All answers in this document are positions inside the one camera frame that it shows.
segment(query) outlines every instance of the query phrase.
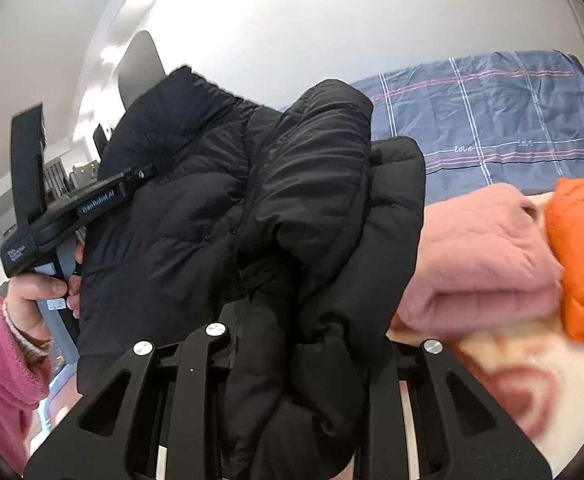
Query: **pink stripe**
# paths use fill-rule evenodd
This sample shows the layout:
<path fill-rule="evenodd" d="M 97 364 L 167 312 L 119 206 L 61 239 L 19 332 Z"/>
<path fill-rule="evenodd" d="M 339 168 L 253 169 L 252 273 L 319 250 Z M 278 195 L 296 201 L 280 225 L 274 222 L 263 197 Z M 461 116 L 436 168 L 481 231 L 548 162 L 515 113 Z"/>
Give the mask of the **pink stripe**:
<path fill-rule="evenodd" d="M 478 72 L 475 74 L 464 75 L 460 78 L 460 81 L 472 81 L 474 79 L 480 79 L 483 77 L 493 76 L 493 75 L 506 75 L 510 77 L 524 77 L 524 76 L 556 76 L 556 77 L 566 77 L 574 75 L 573 72 L 562 72 L 558 70 L 540 70 L 537 72 L 531 72 L 529 70 L 518 70 L 517 72 L 508 72 L 505 70 L 486 70 L 485 72 Z M 456 83 L 458 79 L 456 77 L 443 77 L 440 79 L 431 79 L 430 81 L 421 81 L 420 83 L 414 83 L 412 85 L 402 86 L 396 90 L 386 92 L 383 94 L 378 94 L 370 97 L 370 101 L 376 102 L 379 99 L 395 96 L 398 94 L 403 94 L 412 90 L 417 90 L 419 88 L 425 88 L 428 86 L 441 85 L 446 83 Z"/>
<path fill-rule="evenodd" d="M 565 150 L 562 152 L 554 152 L 555 155 L 584 155 L 584 148 Z M 538 156 L 552 156 L 552 152 L 511 152 L 511 153 L 491 153 L 491 155 L 486 155 L 482 158 L 484 162 L 489 162 L 491 159 L 496 160 L 508 160 L 510 158 L 536 158 Z M 479 162 L 481 159 L 478 156 L 460 156 L 456 158 L 446 158 L 443 160 L 437 160 L 435 162 L 430 162 L 425 165 L 426 169 L 431 170 L 437 166 L 443 166 L 444 164 L 457 164 L 458 162 Z"/>

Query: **folded pink jacket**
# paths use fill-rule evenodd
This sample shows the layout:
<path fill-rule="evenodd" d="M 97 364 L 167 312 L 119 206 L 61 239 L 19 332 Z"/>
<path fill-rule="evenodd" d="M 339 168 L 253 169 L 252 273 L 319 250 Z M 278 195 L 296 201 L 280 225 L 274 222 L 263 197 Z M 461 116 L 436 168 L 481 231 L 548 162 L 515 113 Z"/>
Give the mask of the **folded pink jacket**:
<path fill-rule="evenodd" d="M 24 446 L 32 412 L 48 395 L 51 366 L 44 359 L 28 368 L 2 314 L 0 298 L 0 453 L 19 474 L 28 455 Z"/>
<path fill-rule="evenodd" d="M 547 316 L 558 309 L 562 271 L 531 200 L 494 184 L 425 207 L 416 272 L 397 313 L 441 336 Z"/>

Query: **human hand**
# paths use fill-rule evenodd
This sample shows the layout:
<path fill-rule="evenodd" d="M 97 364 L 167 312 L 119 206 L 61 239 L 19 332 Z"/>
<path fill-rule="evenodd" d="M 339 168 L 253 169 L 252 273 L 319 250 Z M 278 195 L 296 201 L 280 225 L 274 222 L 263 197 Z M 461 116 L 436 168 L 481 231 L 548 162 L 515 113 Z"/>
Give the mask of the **human hand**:
<path fill-rule="evenodd" d="M 16 329 L 34 344 L 49 341 L 36 300 L 53 300 L 66 294 L 67 285 L 43 274 L 22 274 L 10 280 L 6 297 L 8 316 Z"/>
<path fill-rule="evenodd" d="M 76 263 L 83 264 L 83 248 L 84 244 L 77 241 L 76 247 L 74 248 L 74 259 Z M 67 280 L 67 308 L 72 310 L 72 315 L 79 319 L 81 315 L 81 281 L 82 277 L 73 274 Z"/>

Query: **person's thumb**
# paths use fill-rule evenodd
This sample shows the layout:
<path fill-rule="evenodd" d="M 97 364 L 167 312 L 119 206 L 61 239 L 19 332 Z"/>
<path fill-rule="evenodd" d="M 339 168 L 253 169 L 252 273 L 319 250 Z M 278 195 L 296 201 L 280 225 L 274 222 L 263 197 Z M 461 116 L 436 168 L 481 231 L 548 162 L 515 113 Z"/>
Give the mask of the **person's thumb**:
<path fill-rule="evenodd" d="M 43 274 L 22 274 L 10 281 L 8 296 L 15 300 L 51 300 L 62 298 L 67 291 L 65 282 Z"/>

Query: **blue bed sheet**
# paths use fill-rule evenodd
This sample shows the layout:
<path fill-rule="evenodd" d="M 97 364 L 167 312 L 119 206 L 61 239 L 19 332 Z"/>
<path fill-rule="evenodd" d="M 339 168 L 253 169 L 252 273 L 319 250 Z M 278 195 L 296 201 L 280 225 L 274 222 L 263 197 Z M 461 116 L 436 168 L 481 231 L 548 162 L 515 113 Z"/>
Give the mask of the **blue bed sheet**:
<path fill-rule="evenodd" d="M 561 52 L 496 52 L 354 83 L 374 103 L 373 140 L 416 139 L 426 202 L 497 182 L 525 194 L 584 177 L 584 74 Z"/>

